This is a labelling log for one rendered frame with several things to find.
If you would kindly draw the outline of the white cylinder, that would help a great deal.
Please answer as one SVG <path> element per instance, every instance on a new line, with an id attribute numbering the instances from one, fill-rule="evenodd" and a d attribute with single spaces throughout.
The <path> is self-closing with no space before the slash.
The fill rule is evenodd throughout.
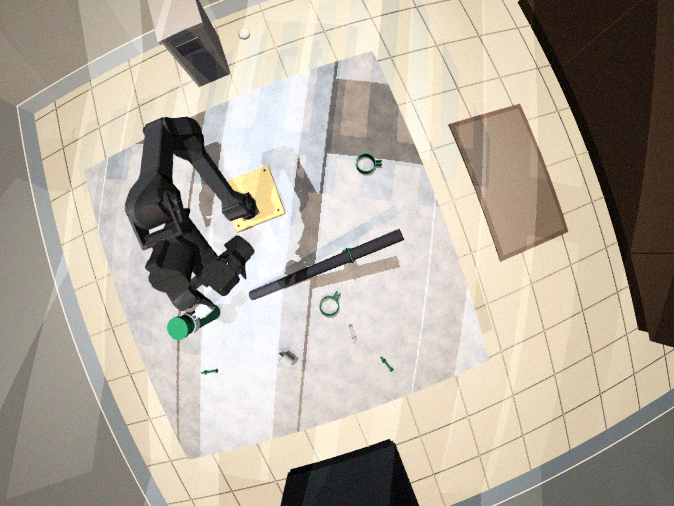
<path id="1" fill-rule="evenodd" d="M 280 359 L 279 362 L 282 363 L 283 366 L 285 366 L 287 369 L 290 367 L 290 365 L 294 362 L 295 358 L 292 357 L 290 354 L 285 352 L 284 354 L 280 353 L 277 355 Z"/>

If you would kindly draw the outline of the grey metal cup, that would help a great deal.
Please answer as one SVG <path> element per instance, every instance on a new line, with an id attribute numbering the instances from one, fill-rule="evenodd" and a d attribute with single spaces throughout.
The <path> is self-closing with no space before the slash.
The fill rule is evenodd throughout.
<path id="1" fill-rule="evenodd" d="M 190 313 L 189 313 L 189 312 L 186 312 L 186 313 L 183 313 L 183 314 L 180 315 L 180 316 L 188 315 L 188 316 L 190 316 L 190 317 L 194 320 L 194 322 L 195 322 L 195 328 L 194 328 L 193 333 L 195 333 L 195 332 L 197 332 L 198 329 L 200 328 L 200 320 L 199 320 L 199 318 L 200 318 L 200 319 L 205 318 L 205 317 L 206 317 L 207 315 L 209 315 L 213 310 L 215 310 L 215 306 L 214 306 L 214 307 L 211 307 L 211 306 L 207 306 L 207 305 L 202 305 L 202 304 L 200 304 L 199 306 L 196 306 L 196 310 L 195 310 L 196 313 L 195 313 L 195 314 L 194 314 L 194 313 L 191 313 L 191 312 L 190 312 Z M 191 334 L 193 334 L 193 333 L 190 333 L 189 335 L 191 335 Z"/>

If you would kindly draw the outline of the black cylindrical rod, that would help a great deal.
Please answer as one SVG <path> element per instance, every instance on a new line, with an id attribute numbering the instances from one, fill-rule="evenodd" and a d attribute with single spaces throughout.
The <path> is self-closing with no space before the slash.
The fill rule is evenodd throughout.
<path id="1" fill-rule="evenodd" d="M 361 257 L 364 257 L 366 255 L 369 255 L 371 253 L 374 253 L 376 251 L 379 251 L 381 249 L 384 249 L 386 247 L 389 247 L 395 243 L 398 243 L 400 241 L 403 241 L 404 237 L 401 233 L 400 228 L 391 231 L 390 233 L 387 233 L 383 236 L 380 236 L 376 239 L 373 239 L 371 241 L 368 241 L 364 244 L 361 244 L 359 246 L 356 246 L 352 249 L 349 249 L 350 255 L 354 260 L 359 259 Z M 248 292 L 249 298 L 251 301 L 254 301 L 256 299 L 259 299 L 261 297 L 264 297 L 265 295 L 268 295 L 270 293 L 273 293 L 278 290 L 283 290 L 285 288 L 288 288 L 289 286 L 292 286 L 294 284 L 297 284 L 299 282 L 302 282 L 304 280 L 307 280 L 309 278 L 312 278 L 314 276 L 317 276 L 319 274 L 322 274 L 324 272 L 327 272 L 329 270 L 332 270 L 334 268 L 337 268 L 339 266 L 342 266 L 344 264 L 347 264 L 351 262 L 351 257 L 350 257 L 348 250 L 345 252 L 342 252 L 340 254 L 337 254 L 333 257 L 330 257 L 326 260 L 323 260 L 321 262 L 318 262 L 314 265 L 311 265 L 307 268 L 304 268 L 302 270 L 299 270 L 295 273 L 292 273 L 288 276 L 285 276 L 284 278 L 281 278 L 277 281 L 274 281 L 272 283 L 267 283 L 265 285 L 262 285 L 259 288 L 256 288 L 254 290 L 251 290 Z"/>

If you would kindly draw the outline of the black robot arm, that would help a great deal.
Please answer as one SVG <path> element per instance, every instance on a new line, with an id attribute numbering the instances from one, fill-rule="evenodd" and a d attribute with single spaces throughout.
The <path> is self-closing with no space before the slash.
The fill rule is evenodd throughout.
<path id="1" fill-rule="evenodd" d="M 259 215 L 249 192 L 234 191 L 204 149 L 204 137 L 198 122 L 189 117 L 162 117 L 143 127 L 145 136 L 138 181 L 131 187 L 125 213 L 140 248 L 153 248 L 145 269 L 153 288 L 178 294 L 190 286 L 195 255 L 206 240 L 184 208 L 179 189 L 173 184 L 173 156 L 188 160 L 221 201 L 227 220 L 250 220 Z M 259 212 L 259 213 L 258 213 Z M 245 219 L 245 220 L 244 220 Z M 165 224 L 149 233 L 149 229 Z M 242 263 L 232 254 L 226 259 L 214 254 L 194 273 L 206 288 L 227 296 L 240 281 Z M 228 264 L 227 264 L 228 263 Z"/>

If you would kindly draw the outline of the green post with cap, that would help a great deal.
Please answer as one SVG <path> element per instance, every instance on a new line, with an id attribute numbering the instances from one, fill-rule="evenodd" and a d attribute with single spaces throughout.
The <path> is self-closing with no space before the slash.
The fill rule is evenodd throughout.
<path id="1" fill-rule="evenodd" d="M 219 318 L 219 316 L 220 316 L 220 308 L 217 305 L 215 305 L 215 310 L 213 310 L 209 315 L 207 315 L 205 318 L 202 319 L 199 318 L 200 328 L 216 320 L 217 318 Z M 173 339 L 177 339 L 178 341 L 180 341 L 185 337 L 188 337 L 190 333 L 193 333 L 194 328 L 195 322 L 190 316 L 188 315 L 183 315 L 179 317 L 175 316 L 174 318 L 168 321 L 167 332 Z"/>

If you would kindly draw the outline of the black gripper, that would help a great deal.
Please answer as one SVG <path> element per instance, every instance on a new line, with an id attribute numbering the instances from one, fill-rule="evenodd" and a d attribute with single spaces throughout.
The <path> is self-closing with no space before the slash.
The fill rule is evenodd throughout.
<path id="1" fill-rule="evenodd" d="M 245 265 L 246 265 L 246 262 L 249 261 L 251 259 L 251 256 L 255 253 L 254 248 L 241 235 L 231 238 L 229 241 L 224 243 L 224 246 L 227 250 L 224 251 L 220 256 L 218 256 L 214 252 L 214 249 L 210 246 L 209 243 L 207 243 L 207 240 L 206 240 L 206 243 L 205 243 L 204 247 L 201 249 L 201 251 L 198 254 L 195 255 L 195 263 L 194 263 L 193 271 L 194 271 L 195 267 L 197 267 L 198 265 L 201 268 L 204 265 L 206 265 L 209 262 L 209 260 L 207 259 L 208 256 L 212 256 L 214 254 L 215 256 L 217 256 L 221 259 L 222 258 L 227 259 L 232 254 L 242 263 L 243 268 L 241 269 L 242 272 L 240 274 L 246 280 L 247 277 L 246 277 Z M 202 285 L 202 283 L 200 281 L 198 281 L 196 276 L 195 276 L 195 277 L 191 278 L 190 286 L 184 292 L 178 293 L 178 294 L 171 294 L 171 293 L 166 293 L 166 294 L 169 297 L 169 299 L 171 300 L 172 304 L 180 311 L 186 311 L 186 309 L 191 308 L 192 306 L 194 306 L 196 304 L 202 304 L 202 305 L 214 307 L 215 305 L 210 299 L 208 299 L 203 294 L 198 292 L 197 289 L 201 285 Z"/>

